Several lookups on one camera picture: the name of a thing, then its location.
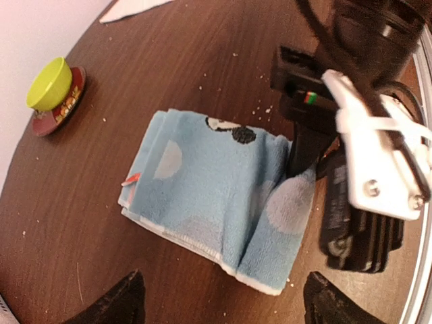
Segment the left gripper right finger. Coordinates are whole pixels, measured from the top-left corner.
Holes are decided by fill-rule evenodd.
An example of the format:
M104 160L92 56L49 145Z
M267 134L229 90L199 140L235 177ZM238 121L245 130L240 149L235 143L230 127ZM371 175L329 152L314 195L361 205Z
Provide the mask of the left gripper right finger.
M318 271L310 272L303 288L305 323L378 323Z

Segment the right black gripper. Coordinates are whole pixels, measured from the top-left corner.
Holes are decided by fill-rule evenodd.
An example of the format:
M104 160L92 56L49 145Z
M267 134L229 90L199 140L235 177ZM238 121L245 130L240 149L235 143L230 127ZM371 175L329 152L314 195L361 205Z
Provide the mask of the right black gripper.
M296 5L319 45L313 54L279 46L273 56L271 87L282 93L283 114L296 121L289 178L319 162L337 137L331 120L336 105L323 73L337 70L374 90L391 86L425 27L424 1L334 1L326 23L310 1Z

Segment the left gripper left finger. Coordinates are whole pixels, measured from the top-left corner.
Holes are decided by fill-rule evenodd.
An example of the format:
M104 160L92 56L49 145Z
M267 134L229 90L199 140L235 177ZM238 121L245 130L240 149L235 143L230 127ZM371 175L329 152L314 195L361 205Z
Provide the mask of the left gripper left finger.
M88 308L63 323L144 323L146 288L135 269Z

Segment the blue polka dot towel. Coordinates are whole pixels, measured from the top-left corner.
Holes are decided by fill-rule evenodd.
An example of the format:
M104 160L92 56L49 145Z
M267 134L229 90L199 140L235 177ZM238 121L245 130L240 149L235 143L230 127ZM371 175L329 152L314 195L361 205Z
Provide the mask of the blue polka dot towel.
M315 195L315 167L288 175L291 142L191 111L152 117L118 203L123 216L281 294Z

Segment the red floral plate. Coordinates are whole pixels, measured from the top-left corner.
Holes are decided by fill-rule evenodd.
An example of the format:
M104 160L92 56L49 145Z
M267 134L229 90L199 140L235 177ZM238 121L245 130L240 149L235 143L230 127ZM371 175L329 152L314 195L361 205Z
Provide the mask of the red floral plate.
M63 102L50 111L35 111L31 126L33 134L38 137L47 136L62 126L72 115L83 97L86 85L86 71L83 67L72 68L72 85Z

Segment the pink towel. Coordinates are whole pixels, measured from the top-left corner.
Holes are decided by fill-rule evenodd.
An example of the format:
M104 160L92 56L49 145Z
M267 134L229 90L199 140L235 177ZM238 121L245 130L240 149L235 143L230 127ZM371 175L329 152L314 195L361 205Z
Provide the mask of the pink towel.
M170 2L171 0L118 0L99 19L99 22L101 24L115 22Z

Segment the green plastic bowl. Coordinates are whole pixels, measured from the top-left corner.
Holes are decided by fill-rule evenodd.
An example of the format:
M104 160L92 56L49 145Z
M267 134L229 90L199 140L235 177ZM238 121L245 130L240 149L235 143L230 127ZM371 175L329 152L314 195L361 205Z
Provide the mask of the green plastic bowl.
M71 84L71 68L64 57L57 57L34 79L26 96L26 105L35 111L50 111L64 100Z

